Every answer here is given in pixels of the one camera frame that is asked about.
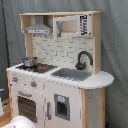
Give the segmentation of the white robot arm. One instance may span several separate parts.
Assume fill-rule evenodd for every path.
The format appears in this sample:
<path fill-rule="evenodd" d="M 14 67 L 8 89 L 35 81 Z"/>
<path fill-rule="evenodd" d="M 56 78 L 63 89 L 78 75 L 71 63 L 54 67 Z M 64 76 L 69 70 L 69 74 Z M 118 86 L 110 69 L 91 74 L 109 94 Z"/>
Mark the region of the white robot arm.
<path fill-rule="evenodd" d="M 0 128 L 36 128 L 34 123 L 24 116 L 16 116 L 8 124 Z"/>

